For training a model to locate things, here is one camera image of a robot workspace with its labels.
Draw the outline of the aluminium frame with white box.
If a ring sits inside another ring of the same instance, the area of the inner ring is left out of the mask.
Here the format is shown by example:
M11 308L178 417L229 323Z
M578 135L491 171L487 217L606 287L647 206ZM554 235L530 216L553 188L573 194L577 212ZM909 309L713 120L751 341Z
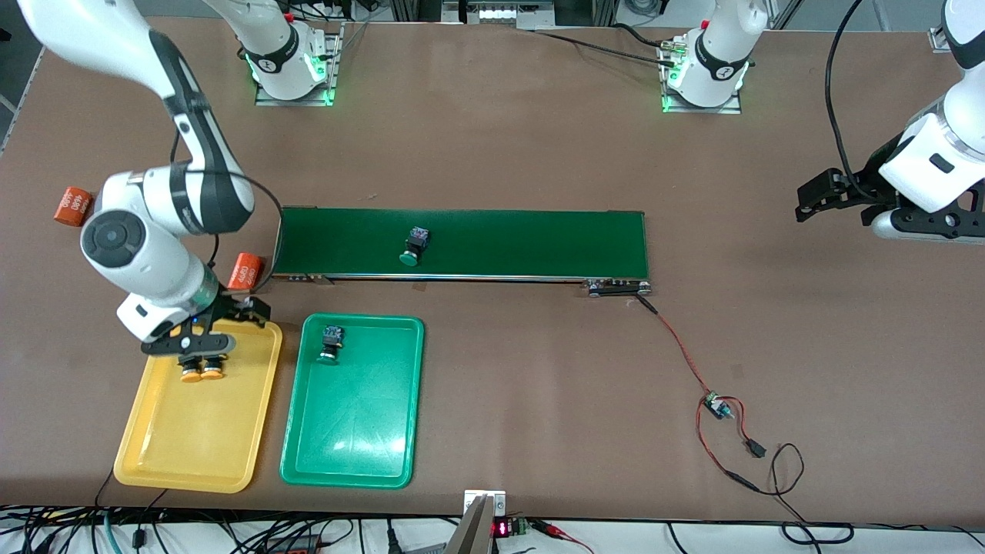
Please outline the aluminium frame with white box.
M503 25L519 29L606 27L620 0L379 0L395 22Z

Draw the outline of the red clip lead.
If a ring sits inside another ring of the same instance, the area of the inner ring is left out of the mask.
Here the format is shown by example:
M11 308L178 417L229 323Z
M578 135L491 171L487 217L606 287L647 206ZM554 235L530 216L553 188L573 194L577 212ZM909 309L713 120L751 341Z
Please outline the red clip lead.
M546 520L528 518L527 522L528 525L531 526L531 529L536 530L536 532L545 534L545 536L548 536L550 539L571 543L585 549L589 554L595 554L595 551L586 543L578 539L574 539L574 537L572 537L569 533L564 532L562 529L560 529L555 525L552 525L552 523L546 522Z

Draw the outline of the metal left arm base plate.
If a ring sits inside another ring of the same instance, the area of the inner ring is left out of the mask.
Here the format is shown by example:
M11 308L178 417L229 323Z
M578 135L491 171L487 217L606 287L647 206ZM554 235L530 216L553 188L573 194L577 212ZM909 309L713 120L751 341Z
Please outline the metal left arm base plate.
M685 35L661 42L656 48L660 68L662 109L665 113L704 113L738 115L741 109L743 77L749 63L723 81L707 76L707 70L690 59Z

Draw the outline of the orange 4680 cylinder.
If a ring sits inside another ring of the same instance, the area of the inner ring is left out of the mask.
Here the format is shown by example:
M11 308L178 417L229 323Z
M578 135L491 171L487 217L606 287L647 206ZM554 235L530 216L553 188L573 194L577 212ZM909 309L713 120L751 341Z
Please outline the orange 4680 cylinder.
M54 212L53 220L73 228L81 228L88 218L93 202L91 192L81 187L68 186Z
M262 281L265 268L264 257L251 252L240 252L235 257L226 288L232 293L254 293Z

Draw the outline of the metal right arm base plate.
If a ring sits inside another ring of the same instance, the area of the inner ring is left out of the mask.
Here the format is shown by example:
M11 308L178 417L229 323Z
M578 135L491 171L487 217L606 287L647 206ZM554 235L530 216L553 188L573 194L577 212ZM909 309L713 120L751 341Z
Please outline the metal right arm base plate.
M295 21L299 48L279 74L257 74L254 104L257 106L331 106L334 104L345 28L337 34Z

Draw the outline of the yellow plastic tray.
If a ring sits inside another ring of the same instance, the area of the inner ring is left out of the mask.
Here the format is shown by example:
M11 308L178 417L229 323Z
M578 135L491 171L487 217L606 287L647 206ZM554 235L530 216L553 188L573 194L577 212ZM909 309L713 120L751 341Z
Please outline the yellow plastic tray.
M114 460L127 486L233 494L251 481L282 346L277 324L221 320L235 348L218 381L183 382L175 357L145 362Z

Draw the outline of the green conveyor belt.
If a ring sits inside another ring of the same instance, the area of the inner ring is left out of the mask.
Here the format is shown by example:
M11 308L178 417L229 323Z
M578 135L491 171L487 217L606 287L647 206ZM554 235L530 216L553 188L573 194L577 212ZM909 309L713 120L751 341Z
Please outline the green conveyor belt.
M429 230L421 262L400 262ZM577 283L591 297L652 290L645 216L633 211L338 209L282 212L275 277Z

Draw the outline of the green plastic tray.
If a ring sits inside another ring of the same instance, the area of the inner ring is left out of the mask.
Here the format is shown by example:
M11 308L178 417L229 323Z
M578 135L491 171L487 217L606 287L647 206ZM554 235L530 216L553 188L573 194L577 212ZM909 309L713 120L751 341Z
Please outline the green plastic tray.
M337 365L316 361L327 325L345 329ZM423 321L316 312L302 330L280 476L292 486L393 490L414 473Z

